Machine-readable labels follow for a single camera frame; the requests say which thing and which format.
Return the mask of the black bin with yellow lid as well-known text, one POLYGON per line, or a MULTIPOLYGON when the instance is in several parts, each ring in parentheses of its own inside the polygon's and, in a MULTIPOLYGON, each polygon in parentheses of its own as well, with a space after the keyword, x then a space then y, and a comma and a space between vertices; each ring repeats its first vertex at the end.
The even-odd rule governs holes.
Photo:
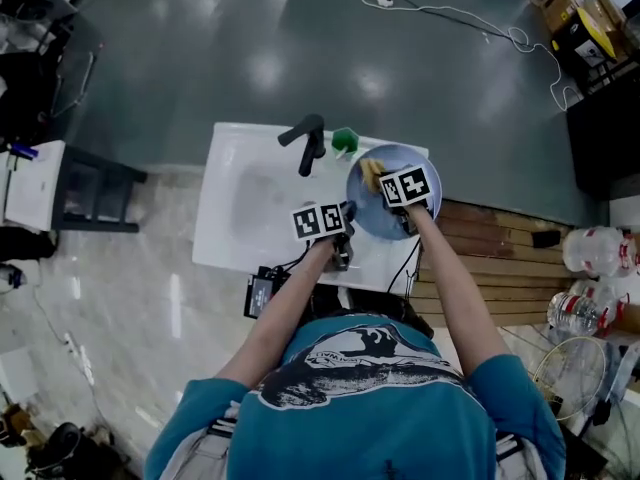
POLYGON ((552 32, 551 49, 562 70, 578 85, 587 84, 599 68, 608 69, 629 57, 625 35, 605 19, 597 20, 587 10, 569 7, 552 32))

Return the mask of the person's left forearm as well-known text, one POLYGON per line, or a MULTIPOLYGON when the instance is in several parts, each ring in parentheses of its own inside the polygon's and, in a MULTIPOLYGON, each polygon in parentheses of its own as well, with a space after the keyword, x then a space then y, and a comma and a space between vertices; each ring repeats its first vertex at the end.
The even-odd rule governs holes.
POLYGON ((238 382, 251 390, 278 366, 333 253, 333 243, 328 239, 310 247, 216 378, 238 382))

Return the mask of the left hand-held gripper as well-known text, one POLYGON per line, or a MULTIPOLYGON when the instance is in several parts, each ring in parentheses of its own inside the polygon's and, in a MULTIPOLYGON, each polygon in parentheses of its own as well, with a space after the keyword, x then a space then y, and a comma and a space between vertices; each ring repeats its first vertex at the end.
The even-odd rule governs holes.
POLYGON ((294 239, 314 245, 328 241, 333 246, 326 271, 346 271, 353 257, 351 238, 355 233, 352 221, 357 205, 354 201, 311 204, 290 214, 294 239))

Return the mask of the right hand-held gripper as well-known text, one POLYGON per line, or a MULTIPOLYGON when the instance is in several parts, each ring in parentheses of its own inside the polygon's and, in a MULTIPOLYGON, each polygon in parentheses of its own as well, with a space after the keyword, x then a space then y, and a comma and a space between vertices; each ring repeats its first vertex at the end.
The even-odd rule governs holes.
POLYGON ((405 233, 417 232, 406 210, 407 207, 422 206, 433 216, 433 193, 423 166, 407 166, 400 170, 383 172, 378 182, 384 207, 395 216, 405 233))

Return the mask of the big blue plate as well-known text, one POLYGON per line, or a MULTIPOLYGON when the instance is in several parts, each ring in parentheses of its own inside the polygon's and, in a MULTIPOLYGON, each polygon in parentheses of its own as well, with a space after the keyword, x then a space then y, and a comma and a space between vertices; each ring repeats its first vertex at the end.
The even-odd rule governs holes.
POLYGON ((352 166, 346 184, 346 198, 357 205, 356 222, 369 234, 393 241, 408 239, 416 233, 405 233, 398 220, 387 210, 382 193, 372 194, 363 183, 359 167, 361 158, 375 158, 384 162, 386 172, 407 166, 423 166, 433 193, 433 218, 437 217, 442 203, 442 185, 439 174, 429 159, 425 148, 414 148, 403 144, 383 144, 376 146, 358 158, 352 166))

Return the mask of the black faucet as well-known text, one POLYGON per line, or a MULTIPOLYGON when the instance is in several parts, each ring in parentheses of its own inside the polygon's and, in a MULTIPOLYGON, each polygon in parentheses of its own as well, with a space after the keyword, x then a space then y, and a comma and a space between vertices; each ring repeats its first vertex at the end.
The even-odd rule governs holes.
POLYGON ((324 118, 319 114, 308 114, 298 124, 277 138, 278 143, 286 147, 296 139, 306 136, 307 142, 298 168, 301 177, 311 174, 313 162, 322 158, 326 153, 324 139, 324 118))

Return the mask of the black frame shelf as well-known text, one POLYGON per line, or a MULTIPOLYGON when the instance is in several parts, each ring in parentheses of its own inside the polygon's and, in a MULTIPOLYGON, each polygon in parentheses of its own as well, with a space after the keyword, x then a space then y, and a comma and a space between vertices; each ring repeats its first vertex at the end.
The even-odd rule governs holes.
POLYGON ((129 233, 139 224, 127 220, 136 184, 148 174, 66 145, 58 172, 52 207, 55 231, 129 233))

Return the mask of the white ceramic sink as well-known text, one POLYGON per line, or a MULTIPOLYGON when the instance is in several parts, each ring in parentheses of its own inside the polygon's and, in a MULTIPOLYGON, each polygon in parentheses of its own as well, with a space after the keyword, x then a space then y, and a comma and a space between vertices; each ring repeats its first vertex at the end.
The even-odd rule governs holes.
MULTIPOLYGON (((327 152, 301 177, 299 164, 306 136, 283 147, 277 137, 291 126, 219 122, 213 136, 202 182, 195 224, 194 263, 255 274, 260 266, 297 259, 305 241, 296 241, 291 212, 308 204, 340 203, 347 179, 359 157, 390 145, 395 154, 429 158, 429 150, 360 135, 358 150, 336 159, 332 131, 325 131, 327 152)), ((403 294, 418 262, 417 249, 403 269, 418 237, 392 240, 371 235, 359 222, 350 243, 353 258, 344 272, 324 273, 319 282, 386 292, 398 271, 392 293, 403 294)))

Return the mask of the black office chair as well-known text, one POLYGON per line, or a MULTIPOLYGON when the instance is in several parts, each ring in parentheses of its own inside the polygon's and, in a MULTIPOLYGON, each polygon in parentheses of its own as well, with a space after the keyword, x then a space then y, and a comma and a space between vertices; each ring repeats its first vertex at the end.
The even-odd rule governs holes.
POLYGON ((78 107, 86 97, 98 52, 87 52, 87 64, 77 94, 65 105, 59 98, 65 82, 62 64, 71 53, 74 11, 62 10, 63 0, 0 0, 0 25, 44 33, 33 48, 19 49, 10 39, 0 52, 0 152, 14 145, 44 141, 50 126, 78 107))

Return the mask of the white side cabinet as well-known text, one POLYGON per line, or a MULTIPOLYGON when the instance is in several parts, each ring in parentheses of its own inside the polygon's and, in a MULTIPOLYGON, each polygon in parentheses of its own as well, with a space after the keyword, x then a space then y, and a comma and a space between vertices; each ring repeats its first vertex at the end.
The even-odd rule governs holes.
POLYGON ((37 145, 31 160, 9 151, 0 153, 0 225, 7 222, 50 231, 54 201, 66 144, 57 140, 37 145))

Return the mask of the wooden slat platform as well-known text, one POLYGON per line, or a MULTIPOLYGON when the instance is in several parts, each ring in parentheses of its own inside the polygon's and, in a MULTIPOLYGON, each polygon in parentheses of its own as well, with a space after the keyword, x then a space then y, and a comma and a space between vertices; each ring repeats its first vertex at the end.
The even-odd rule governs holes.
POLYGON ((561 248, 570 226, 453 200, 442 203, 436 223, 498 327, 544 324, 551 298, 574 281, 561 248))

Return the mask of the black waist pouch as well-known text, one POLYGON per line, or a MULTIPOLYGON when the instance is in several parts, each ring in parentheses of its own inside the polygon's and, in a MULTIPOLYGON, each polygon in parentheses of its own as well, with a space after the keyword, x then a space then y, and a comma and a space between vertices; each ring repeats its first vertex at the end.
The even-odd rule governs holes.
POLYGON ((311 296, 299 327, 315 320, 338 316, 378 315, 407 325, 432 339, 434 330, 403 297, 392 293, 346 289, 347 303, 339 299, 339 287, 319 285, 311 296))

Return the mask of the person's right forearm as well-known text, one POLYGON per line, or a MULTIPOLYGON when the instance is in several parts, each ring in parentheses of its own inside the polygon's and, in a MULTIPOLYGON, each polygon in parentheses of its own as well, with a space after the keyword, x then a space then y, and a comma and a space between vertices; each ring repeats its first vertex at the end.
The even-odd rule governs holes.
POLYGON ((446 326, 462 371, 470 376, 489 359, 509 349, 494 324, 481 292, 458 255, 441 233, 427 209, 406 208, 435 277, 446 326))

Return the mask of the person's teal printed shirt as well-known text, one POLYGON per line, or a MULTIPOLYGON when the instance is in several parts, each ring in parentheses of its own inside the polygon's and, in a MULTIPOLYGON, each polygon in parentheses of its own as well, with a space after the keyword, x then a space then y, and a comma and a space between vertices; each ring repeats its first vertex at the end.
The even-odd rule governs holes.
POLYGON ((559 425, 521 360, 492 357, 460 375, 424 334, 379 316, 301 327, 255 388, 193 380, 153 445, 159 480, 181 442, 237 406, 229 480, 495 480, 510 437, 563 480, 559 425))

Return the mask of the yellow sponge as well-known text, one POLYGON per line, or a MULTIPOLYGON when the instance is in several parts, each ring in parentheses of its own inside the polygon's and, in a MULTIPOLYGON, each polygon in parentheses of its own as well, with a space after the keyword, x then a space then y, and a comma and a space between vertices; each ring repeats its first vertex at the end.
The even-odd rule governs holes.
POLYGON ((386 174, 384 162, 375 158, 361 158, 359 167, 362 171, 363 183, 368 191, 372 194, 380 193, 380 178, 386 174))

